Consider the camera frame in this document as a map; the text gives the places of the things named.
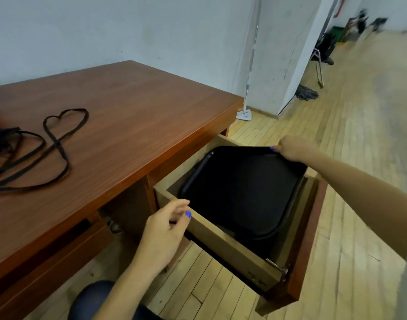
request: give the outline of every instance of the desk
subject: desk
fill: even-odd
[[[72,164],[66,177],[37,191],[0,194],[0,319],[27,315],[108,244],[110,233],[96,211],[121,192],[144,183],[149,209],[155,211],[153,185],[194,148],[226,130],[242,103],[242,97],[133,61],[0,86],[2,126],[45,136],[46,116],[81,107],[90,114],[63,143]],[[59,136],[81,119],[72,112],[49,127]],[[27,139],[21,150],[36,144]],[[63,166],[54,151],[11,185],[50,180]],[[43,252],[51,262],[36,257]],[[57,265],[63,274],[47,272]],[[47,279],[59,279],[46,282],[44,292],[35,294],[34,287],[27,293],[44,272]]]

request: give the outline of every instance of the gray mop head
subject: gray mop head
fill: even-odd
[[[308,101],[318,98],[319,93],[300,84],[295,91],[295,96],[300,100]]]

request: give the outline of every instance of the jeans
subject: jeans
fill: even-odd
[[[113,285],[115,283],[112,281],[101,280],[85,287],[70,307],[68,320],[91,320],[109,296]],[[132,320],[162,320],[162,318],[145,306],[139,305]]]

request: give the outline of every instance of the hand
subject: hand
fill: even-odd
[[[151,215],[132,261],[153,277],[174,257],[184,232],[190,223],[189,200],[172,200]],[[169,221],[176,221],[172,226]]]
[[[297,136],[285,136],[279,141],[277,146],[272,148],[287,160],[302,162],[308,166],[312,158],[320,153],[313,143]]]

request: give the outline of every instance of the person's left hand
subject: person's left hand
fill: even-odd
[[[151,215],[141,237],[133,262],[153,276],[159,274],[174,257],[184,232],[189,225],[189,200],[172,200]]]

